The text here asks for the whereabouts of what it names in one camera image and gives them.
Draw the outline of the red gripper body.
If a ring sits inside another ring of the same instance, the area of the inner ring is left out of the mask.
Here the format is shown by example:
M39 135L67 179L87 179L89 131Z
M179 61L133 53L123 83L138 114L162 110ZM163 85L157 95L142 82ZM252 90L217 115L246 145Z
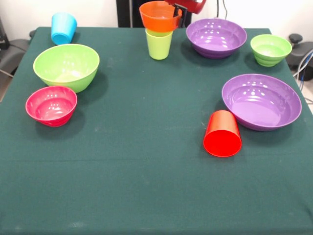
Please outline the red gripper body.
M187 11L198 14L202 11L206 0L165 0L171 5L178 4L187 9Z

